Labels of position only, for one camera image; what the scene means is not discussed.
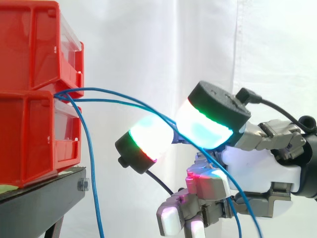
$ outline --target red plastic drawer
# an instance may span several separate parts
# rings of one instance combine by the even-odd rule
[[[0,74],[0,90],[54,94],[84,86],[84,45],[57,2],[0,1]]]
[[[48,91],[0,91],[0,184],[23,187],[80,162],[81,122]]]

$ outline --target blue wire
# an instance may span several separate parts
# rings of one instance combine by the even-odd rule
[[[54,96],[55,98],[57,99],[60,99],[60,100],[65,100],[65,101],[68,101],[67,98],[64,98],[64,97],[61,97],[61,96],[57,96],[55,95]],[[74,102],[105,102],[105,103],[119,103],[119,104],[123,104],[123,105],[127,105],[127,106],[133,106],[133,107],[136,107],[136,108],[140,108],[140,109],[143,109],[145,111],[148,111],[150,113],[153,113],[153,111],[147,107],[144,107],[144,106],[141,106],[139,104],[134,104],[134,103],[129,103],[129,102],[124,102],[124,101],[120,101],[120,100],[113,100],[113,99],[100,99],[100,98],[88,98],[88,99],[73,99]],[[174,120],[172,120],[171,118],[163,115],[164,117],[166,117],[171,123],[175,124],[176,125],[176,122]]]
[[[242,238],[241,225],[240,225],[240,221],[239,221],[239,218],[238,218],[237,211],[234,208],[234,205],[233,205],[233,202],[231,200],[231,197],[229,197],[227,200],[228,200],[229,206],[231,207],[231,210],[232,210],[232,213],[234,215],[234,218],[236,219],[236,222],[237,222],[238,231],[239,231],[239,238]]]
[[[100,215],[100,209],[99,209],[99,202],[98,202],[98,195],[97,195],[97,186],[96,186],[96,176],[95,176],[95,158],[94,158],[94,151],[93,151],[93,145],[90,137],[90,133],[88,131],[87,124],[83,118],[83,115],[81,114],[79,108],[75,104],[74,100],[66,93],[65,94],[70,103],[73,105],[75,111],[77,112],[81,123],[83,124],[87,141],[88,141],[88,148],[89,148],[89,155],[90,155],[90,167],[91,167],[91,182],[93,187],[93,195],[94,195],[94,201],[95,201],[95,210],[96,210],[96,217],[97,217],[97,223],[98,223],[98,229],[99,234],[101,238],[105,238],[104,235],[104,229],[103,229],[103,223],[101,221],[101,215]]]
[[[149,109],[151,109],[153,111],[153,113],[157,114],[164,122],[166,122],[175,132],[177,132],[180,136],[182,136],[185,140],[187,140],[190,144],[192,144],[196,149],[198,149],[205,157],[206,159],[208,160],[209,163],[211,164],[215,164],[216,166],[219,167],[219,169],[225,174],[227,175],[227,177],[232,181],[232,183],[236,186],[236,188],[238,189],[238,191],[240,192],[248,210],[249,210],[249,213],[250,213],[250,216],[252,217],[256,227],[257,227],[257,230],[258,230],[258,233],[259,233],[259,236],[260,238],[263,238],[263,235],[262,235],[262,232],[261,232],[261,229],[260,229],[260,226],[257,222],[257,219],[252,211],[252,208],[250,206],[250,203],[248,201],[248,198],[246,197],[244,191],[242,190],[242,188],[239,186],[239,184],[237,183],[237,181],[233,178],[233,176],[226,170],[224,169],[224,167],[218,163],[214,158],[212,158],[202,147],[196,145],[192,140],[190,140],[187,136],[183,135],[182,133],[180,133],[178,131],[178,129],[173,126],[172,124],[168,123],[168,120],[161,114],[159,113],[158,111],[156,111],[154,108],[152,108],[151,106],[149,106],[148,104],[138,100],[138,99],[135,99],[133,97],[130,97],[130,96],[127,96],[127,95],[124,95],[124,94],[121,94],[121,93],[118,93],[118,92],[115,92],[115,91],[111,91],[111,90],[106,90],[106,89],[102,89],[102,88],[72,88],[72,89],[67,89],[67,90],[64,90],[64,91],[61,91],[59,93],[56,93],[56,95],[61,95],[61,94],[65,94],[65,93],[69,93],[69,92],[77,92],[77,91],[97,91],[97,92],[104,92],[104,93],[109,93],[109,94],[113,94],[113,95],[117,95],[119,97],[122,97],[122,98],[126,98],[128,100],[131,100],[131,101],[134,101],[136,103],[139,103],[145,107],[148,107]]]

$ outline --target white curtain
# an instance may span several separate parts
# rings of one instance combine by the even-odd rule
[[[85,44],[85,86],[137,97],[174,117],[197,82],[206,80],[235,92],[241,86],[250,87],[296,116],[302,113],[314,116],[311,97],[316,96],[308,94],[314,92],[308,81],[316,75],[313,67],[316,38],[311,35],[316,21],[310,21],[309,17],[316,18],[310,3],[303,7],[303,1],[295,2],[292,5],[289,1],[248,0],[239,1],[237,8],[235,0],[59,1],[64,17]],[[298,32],[294,33],[295,27],[285,24],[295,25]],[[109,98],[89,92],[85,97]],[[147,112],[102,103],[80,106],[93,140],[106,237],[161,237],[156,210],[168,194],[147,175],[122,168],[114,147],[115,141]],[[260,121],[278,116],[271,110],[264,111],[265,114],[256,109],[255,112],[254,118]],[[87,166],[89,175],[88,147],[85,134],[82,136],[81,165]],[[186,168],[193,163],[195,152],[189,145],[173,146],[151,171],[176,191],[185,186]],[[294,206],[296,210],[280,219],[261,221],[265,237],[298,237],[295,234],[312,237],[309,234],[315,220],[310,214],[317,206],[314,201],[308,209],[308,205],[301,204],[303,201],[306,203],[299,199]],[[256,237],[250,219],[240,217],[244,237]],[[207,237],[237,237],[235,221],[224,221],[222,225],[220,221],[210,226]],[[60,237],[97,238],[98,235],[89,191],[65,215]]]

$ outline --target screw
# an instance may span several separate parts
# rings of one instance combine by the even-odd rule
[[[88,191],[90,187],[89,178],[81,178],[78,181],[78,191]]]

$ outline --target robotic arm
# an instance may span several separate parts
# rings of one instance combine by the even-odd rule
[[[251,124],[251,113],[245,107],[248,103],[272,106],[291,121]],[[163,151],[171,142],[187,143],[177,133],[173,138],[169,126],[156,120],[145,119],[116,142],[123,167],[142,174],[156,162],[154,147]],[[243,88],[234,96],[200,82],[180,108],[176,122],[168,121],[176,123],[179,132],[204,148],[235,178],[255,216],[282,214],[292,205],[291,194],[317,198],[317,136],[312,117],[297,121],[250,90]],[[158,208],[162,236],[174,236],[184,229],[186,238],[204,238],[206,227],[219,218],[232,218],[229,199],[238,213],[249,214],[241,194],[231,196],[235,185],[201,153],[187,169],[186,185]]]
[[[302,135],[289,121],[271,120],[259,125],[247,122],[234,147],[209,154],[240,184],[254,214],[273,218],[290,208],[291,194],[317,197],[316,151],[316,135]],[[162,236],[174,236],[184,228],[186,238],[204,238],[204,228],[233,216],[227,198],[236,187],[201,153],[187,169],[186,184],[158,208]],[[232,201],[238,213],[249,214],[240,193]]]

